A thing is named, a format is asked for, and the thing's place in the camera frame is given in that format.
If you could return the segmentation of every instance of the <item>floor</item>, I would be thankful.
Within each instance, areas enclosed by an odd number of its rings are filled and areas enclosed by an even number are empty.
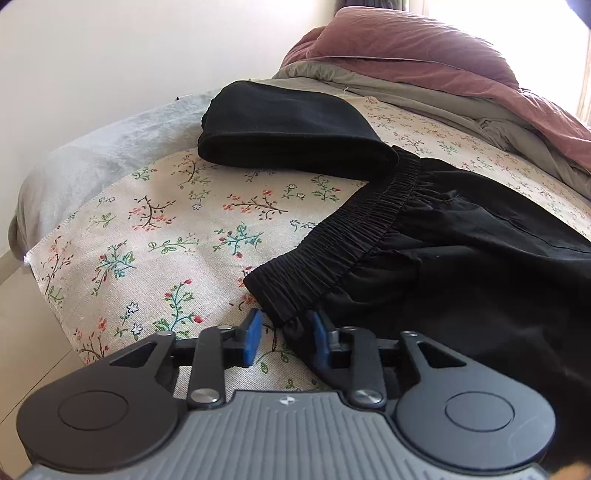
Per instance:
[[[18,478],[30,465],[17,411],[35,390],[82,367],[30,269],[0,284],[0,468]]]

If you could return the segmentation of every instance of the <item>black folded cloth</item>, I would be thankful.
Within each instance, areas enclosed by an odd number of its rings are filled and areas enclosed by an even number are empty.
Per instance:
[[[212,100],[202,127],[199,156],[231,167],[372,180],[398,162],[355,107],[326,93],[234,82]]]

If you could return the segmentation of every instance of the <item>gray sheet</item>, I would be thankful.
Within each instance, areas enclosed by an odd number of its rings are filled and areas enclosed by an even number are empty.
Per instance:
[[[218,91],[131,116],[51,152],[21,186],[8,231],[14,255],[22,260],[69,214],[120,178],[196,147],[201,117]]]

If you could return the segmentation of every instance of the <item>metal pivot screw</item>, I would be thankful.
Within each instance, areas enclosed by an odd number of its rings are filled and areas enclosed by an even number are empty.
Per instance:
[[[219,399],[219,392],[212,388],[198,388],[191,392],[191,400],[196,403],[214,403]]]
[[[371,388],[363,388],[361,390],[355,390],[353,392],[353,398],[362,405],[375,405],[381,402],[384,397],[380,392],[376,392]]]

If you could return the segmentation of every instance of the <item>window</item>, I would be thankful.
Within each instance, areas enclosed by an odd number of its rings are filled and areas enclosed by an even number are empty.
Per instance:
[[[585,118],[580,103],[589,82],[589,29],[566,1],[427,0],[426,6],[429,17],[492,43],[522,88],[588,121],[589,108]]]

